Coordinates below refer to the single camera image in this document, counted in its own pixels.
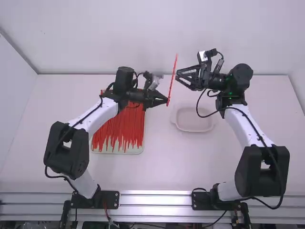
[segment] wire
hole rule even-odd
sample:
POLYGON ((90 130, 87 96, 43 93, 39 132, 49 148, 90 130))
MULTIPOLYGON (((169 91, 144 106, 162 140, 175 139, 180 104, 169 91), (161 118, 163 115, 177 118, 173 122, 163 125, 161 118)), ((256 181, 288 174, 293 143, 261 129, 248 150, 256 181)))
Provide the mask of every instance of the wire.
POLYGON ((224 60, 224 55, 223 55, 221 52, 218 52, 218 51, 217 51, 217 53, 218 53, 219 55, 221 55, 221 59, 224 60))
POLYGON ((75 209, 75 222, 77 221, 77 208, 75 209))
POLYGON ((132 224, 130 227, 129 227, 129 229, 132 229, 132 227, 135 225, 135 223, 134 224, 132 224))
POLYGON ((218 96, 218 95, 221 93, 221 92, 220 92, 220 93, 218 93, 218 94, 212 94, 212 95, 210 95, 211 92, 213 92, 213 90, 209 90, 208 93, 207 93, 207 96, 210 97, 210 98, 216 97, 216 96, 218 96))
POLYGON ((227 210, 223 212, 223 214, 213 223, 208 224, 207 226, 204 226, 202 228, 208 228, 210 226, 213 226, 214 224, 216 224, 219 220, 221 220, 222 217, 224 217, 224 215, 227 213, 227 210))
POLYGON ((144 72, 137 74, 137 78, 138 78, 140 75, 143 75, 143 74, 144 74, 144 72))
POLYGON ((199 103, 199 100, 200 100, 200 98, 201 98, 202 95, 203 95, 203 93, 199 96, 199 99, 198 99, 197 105, 196 105, 196 112, 197 112, 197 114, 198 114, 199 117, 201 117, 201 118, 207 118, 207 117, 209 117, 209 116, 214 115, 215 113, 217 113, 217 112, 219 112, 219 111, 224 111, 224 110, 227 110, 227 109, 233 109, 233 110, 239 111, 239 112, 242 113, 242 115, 248 120, 248 122, 250 123, 251 127, 254 129, 256 135, 258 136, 258 139, 262 142, 262 144, 263 144, 264 147, 266 148, 266 150, 267 150, 269 156, 271 157, 272 162, 273 162, 273 164, 274 164, 274 166, 275 166, 275 169, 276 169, 276 172, 277 172, 277 176, 278 176, 279 182, 280 182, 280 195, 281 195, 281 196, 280 196, 280 199, 279 199, 278 204, 277 204, 276 206, 272 207, 272 206, 266 204, 265 202, 263 202, 261 199, 259 199, 259 198, 257 198, 257 197, 248 197, 248 198, 244 198, 244 199, 241 199, 241 200, 255 199, 255 200, 259 201, 260 203, 264 204, 264 205, 265 205, 266 207, 268 207, 269 209, 273 209, 273 210, 274 210, 274 209, 278 209, 278 208, 281 206, 281 204, 282 204, 282 202, 283 202, 283 198, 284 198, 284 192, 283 192, 284 187, 283 187, 283 181, 282 181, 281 171, 280 171, 280 169, 279 169, 279 167, 278 167, 278 164, 277 164, 277 162, 276 162, 275 157, 273 156, 271 150, 269 149, 269 147, 268 147, 267 144, 265 143, 263 137, 259 134, 258 130, 257 130, 256 127, 254 126, 254 124, 252 123, 252 121, 250 120, 250 118, 247 116, 247 114, 246 114, 245 112, 243 112, 242 110, 236 108, 236 107, 224 107, 224 108, 218 109, 218 110, 216 110, 216 111, 214 111, 214 112, 212 112, 212 113, 210 113, 210 114, 208 114, 208 115, 206 115, 206 116, 200 115, 200 114, 198 113, 198 103, 199 103))
POLYGON ((111 84, 109 84, 105 91, 109 91, 110 88, 111 88, 113 85, 114 85, 114 82, 112 82, 111 84))
POLYGON ((50 178, 50 179, 53 179, 53 178, 63 178, 64 180, 66 180, 69 183, 71 188, 73 188, 73 190, 78 193, 78 190, 72 185, 71 181, 67 177, 65 177, 65 176, 50 176, 48 174, 48 167, 47 166, 45 166, 45 168, 44 168, 44 174, 45 174, 45 176, 47 178, 50 178))

